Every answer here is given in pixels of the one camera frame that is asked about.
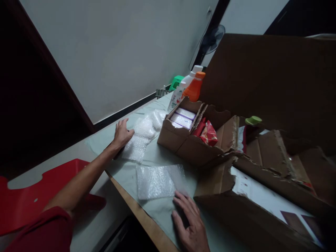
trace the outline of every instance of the red snack package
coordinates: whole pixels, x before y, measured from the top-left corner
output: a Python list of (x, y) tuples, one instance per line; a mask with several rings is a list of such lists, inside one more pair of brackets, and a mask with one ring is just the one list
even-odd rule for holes
[(192, 135), (195, 135), (197, 137), (200, 136), (204, 127), (205, 127), (205, 117), (203, 117), (202, 120), (199, 122), (197, 128), (194, 130)]
[(202, 134), (200, 135), (200, 138), (202, 139), (203, 142), (205, 142), (210, 146), (215, 146), (215, 144), (217, 143), (216, 131), (209, 120), (206, 122), (205, 128)]

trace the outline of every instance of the green plastic item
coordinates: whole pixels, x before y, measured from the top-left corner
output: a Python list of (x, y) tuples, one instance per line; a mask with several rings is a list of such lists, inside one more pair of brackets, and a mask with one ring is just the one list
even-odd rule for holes
[(249, 125), (257, 125), (258, 123), (261, 123), (262, 120), (261, 118), (257, 116), (251, 116), (250, 118), (245, 119), (245, 123)]
[(181, 80), (183, 80), (184, 76), (177, 75), (174, 77), (173, 81), (171, 82), (169, 91), (174, 91), (176, 87), (180, 84)]

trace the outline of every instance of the cardboard box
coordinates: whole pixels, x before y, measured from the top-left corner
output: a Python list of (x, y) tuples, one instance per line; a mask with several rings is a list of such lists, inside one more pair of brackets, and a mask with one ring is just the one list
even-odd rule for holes
[[(197, 114), (190, 130), (175, 128), (170, 121), (179, 107)], [(218, 142), (215, 146), (209, 146), (199, 137), (192, 135), (202, 117), (206, 117), (216, 130)], [(239, 117), (235, 115), (231, 117), (229, 111), (217, 112), (212, 105), (206, 105), (200, 101), (193, 103), (185, 97), (166, 116), (157, 142), (195, 167), (214, 167), (226, 159), (225, 153), (237, 149), (238, 127)]]
[(316, 216), (335, 211), (336, 169), (319, 147), (273, 130), (237, 154), (239, 170)]
[(336, 154), (336, 41), (225, 34), (206, 69), (199, 100), (219, 111), (259, 116)]
[(232, 167), (237, 159), (204, 170), (195, 201), (253, 250), (321, 250), (319, 230), (303, 220), (315, 218)]

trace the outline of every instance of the orange bottle cap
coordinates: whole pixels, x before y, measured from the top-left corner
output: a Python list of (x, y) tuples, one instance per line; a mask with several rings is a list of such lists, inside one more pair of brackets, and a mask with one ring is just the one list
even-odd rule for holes
[(205, 76), (204, 72), (197, 72), (196, 75), (195, 75), (196, 78), (200, 78), (200, 79), (203, 79), (204, 76)]

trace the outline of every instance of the green bottle cap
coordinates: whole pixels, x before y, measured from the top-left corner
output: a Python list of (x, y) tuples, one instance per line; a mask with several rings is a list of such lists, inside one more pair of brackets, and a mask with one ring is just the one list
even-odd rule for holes
[(258, 123), (261, 123), (262, 120), (261, 118), (257, 116), (251, 116), (250, 118), (245, 119), (245, 123), (249, 125), (257, 125)]

